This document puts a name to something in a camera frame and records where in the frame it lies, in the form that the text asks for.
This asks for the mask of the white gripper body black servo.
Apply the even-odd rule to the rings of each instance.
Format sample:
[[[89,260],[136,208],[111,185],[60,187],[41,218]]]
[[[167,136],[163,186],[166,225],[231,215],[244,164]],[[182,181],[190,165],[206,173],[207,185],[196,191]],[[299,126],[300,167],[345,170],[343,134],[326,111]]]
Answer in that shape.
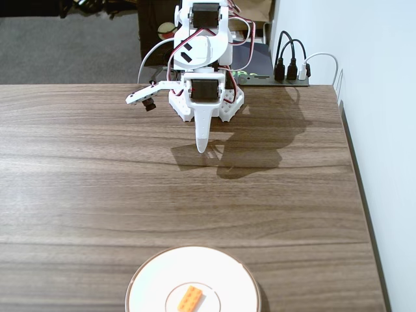
[[[217,109],[224,99],[224,73],[185,73],[184,97],[191,109]]]

